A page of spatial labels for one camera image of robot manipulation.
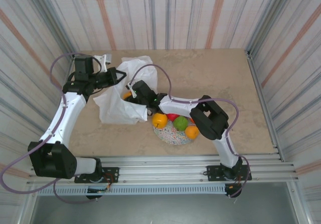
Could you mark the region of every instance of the orange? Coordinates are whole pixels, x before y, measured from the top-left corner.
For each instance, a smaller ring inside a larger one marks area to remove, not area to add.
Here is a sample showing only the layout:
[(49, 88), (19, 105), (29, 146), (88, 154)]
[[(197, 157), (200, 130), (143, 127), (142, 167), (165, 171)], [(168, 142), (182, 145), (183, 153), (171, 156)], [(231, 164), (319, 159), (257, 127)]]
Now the orange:
[(157, 129), (162, 129), (167, 125), (167, 116), (156, 113), (152, 117), (152, 125)]
[(196, 137), (199, 135), (199, 133), (200, 133), (199, 129), (194, 125), (188, 126), (185, 129), (186, 136), (192, 140), (196, 139)]
[(122, 99), (126, 99), (129, 96), (131, 96), (131, 91), (128, 91), (127, 93), (125, 93), (124, 96), (122, 97)]

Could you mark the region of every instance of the floor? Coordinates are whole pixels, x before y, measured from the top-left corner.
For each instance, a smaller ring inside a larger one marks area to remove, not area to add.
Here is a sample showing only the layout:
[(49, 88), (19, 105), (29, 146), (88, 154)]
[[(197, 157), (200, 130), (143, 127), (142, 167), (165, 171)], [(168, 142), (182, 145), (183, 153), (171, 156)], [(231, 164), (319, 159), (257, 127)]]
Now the floor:
[[(83, 200), (85, 197), (70, 197)], [(286, 183), (249, 183), (236, 199), (218, 194), (103, 196), (70, 205), (38, 197), (31, 223), (270, 224), (298, 223)]]
[[(150, 56), (172, 79), (173, 96), (199, 98), (206, 94), (234, 101), (240, 109), (239, 120), (231, 132), (236, 150), (246, 154), (275, 151), (242, 49), (107, 52), (112, 54), (109, 66), (118, 66), (122, 57)], [(106, 51), (87, 53), (102, 55)], [(159, 71), (158, 91), (167, 92), (168, 86), (166, 77)], [(227, 103), (219, 105), (231, 123), (235, 117), (233, 107)], [(99, 107), (92, 98), (77, 120), (69, 149), (75, 156), (217, 154), (212, 142), (203, 136), (186, 145), (166, 144), (153, 132), (150, 119), (136, 125), (102, 124)]]

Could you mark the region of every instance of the beige tabletop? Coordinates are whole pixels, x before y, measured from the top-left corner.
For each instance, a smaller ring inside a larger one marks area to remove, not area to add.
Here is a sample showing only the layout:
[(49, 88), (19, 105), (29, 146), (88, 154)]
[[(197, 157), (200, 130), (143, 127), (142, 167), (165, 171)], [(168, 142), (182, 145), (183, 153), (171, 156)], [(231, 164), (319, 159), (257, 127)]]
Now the beige tabletop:
[[(122, 57), (150, 56), (169, 74), (172, 95), (183, 98), (211, 97), (234, 101), (240, 117), (231, 131), (237, 152), (242, 154), (273, 153), (268, 129), (257, 97), (248, 63), (242, 49), (215, 50), (135, 50), (94, 51), (92, 55), (112, 54), (109, 66), (118, 66)], [(158, 92), (168, 91), (168, 81), (158, 71)], [(218, 102), (235, 117), (231, 105)], [(143, 156), (143, 155), (204, 155), (217, 154), (212, 142), (202, 135), (185, 145), (174, 146), (160, 140), (149, 118), (136, 125), (107, 125), (99, 119), (99, 107), (92, 100), (80, 113), (72, 132), (69, 149), (75, 156)]]

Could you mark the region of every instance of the red apple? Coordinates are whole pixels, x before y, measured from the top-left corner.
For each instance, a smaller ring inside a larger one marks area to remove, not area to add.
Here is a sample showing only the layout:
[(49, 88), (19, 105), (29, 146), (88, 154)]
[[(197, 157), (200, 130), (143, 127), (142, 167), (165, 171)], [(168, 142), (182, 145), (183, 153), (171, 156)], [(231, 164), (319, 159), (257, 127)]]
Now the red apple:
[(167, 116), (167, 118), (170, 120), (170, 121), (174, 121), (177, 117), (179, 117), (179, 115), (177, 115), (177, 114), (167, 114), (166, 115)]

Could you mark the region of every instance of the striped wall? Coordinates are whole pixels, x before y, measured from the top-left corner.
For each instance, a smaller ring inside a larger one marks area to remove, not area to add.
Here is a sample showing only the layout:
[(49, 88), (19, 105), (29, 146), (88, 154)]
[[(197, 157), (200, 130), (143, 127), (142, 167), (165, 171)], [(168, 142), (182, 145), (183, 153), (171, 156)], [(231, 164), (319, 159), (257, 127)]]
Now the striped wall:
[(281, 149), (321, 223), (321, 0), (287, 0), (255, 52)]
[(271, 0), (45, 0), (77, 50), (245, 48)]
[[(30, 141), (47, 129), (59, 94), (48, 76), (51, 62), (62, 54), (60, 46), (34, 0), (0, 0), (0, 169), (24, 154)], [(70, 64), (61, 60), (54, 81), (62, 85)], [(25, 187), (31, 167), (21, 161), (5, 174), (12, 188)], [(21, 195), (0, 188), (0, 223), (18, 218)]]

